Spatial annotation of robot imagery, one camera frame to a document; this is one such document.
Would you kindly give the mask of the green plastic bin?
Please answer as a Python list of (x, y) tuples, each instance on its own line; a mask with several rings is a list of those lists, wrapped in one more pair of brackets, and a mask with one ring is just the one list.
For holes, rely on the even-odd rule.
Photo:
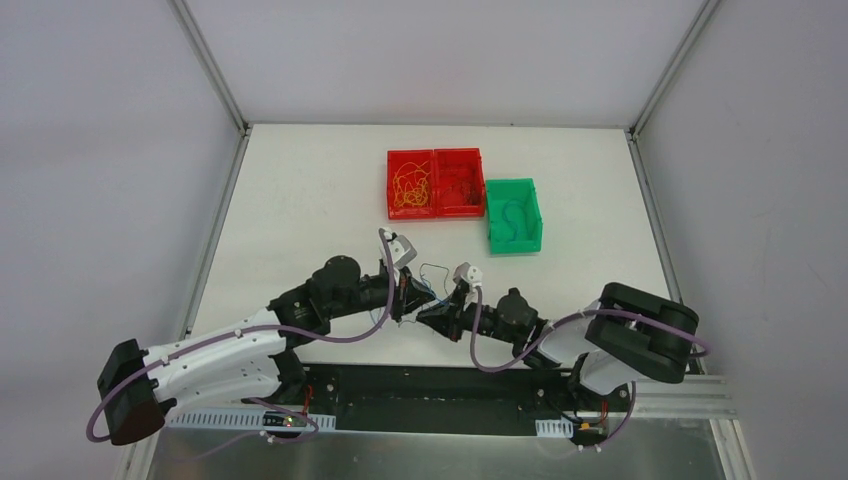
[(542, 250), (543, 220), (534, 180), (486, 180), (485, 190), (490, 253), (539, 253)]

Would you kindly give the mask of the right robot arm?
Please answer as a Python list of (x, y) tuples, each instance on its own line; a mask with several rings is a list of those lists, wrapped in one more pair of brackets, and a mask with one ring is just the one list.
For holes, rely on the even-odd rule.
[(471, 361), (483, 372), (518, 364), (571, 368), (568, 397), (583, 410), (640, 377), (679, 384), (688, 362), (709, 351), (696, 335), (700, 318), (694, 310), (618, 282), (606, 284), (584, 309), (552, 321), (517, 288), (486, 305), (477, 287), (460, 281), (448, 300), (416, 319), (453, 342), (469, 333)]

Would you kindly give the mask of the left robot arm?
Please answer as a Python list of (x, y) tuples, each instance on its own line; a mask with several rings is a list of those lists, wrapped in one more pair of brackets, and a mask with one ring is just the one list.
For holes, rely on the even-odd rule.
[(435, 296), (407, 267), (379, 265), (364, 275), (348, 256), (330, 258), (302, 285), (256, 313), (196, 338), (143, 348), (135, 339), (116, 345), (97, 379), (101, 397), (86, 427), (87, 438), (123, 446), (145, 439), (167, 421), (216, 401), (268, 399), (297, 402), (305, 390), (294, 349), (333, 337), (331, 321), (379, 310), (400, 321)]

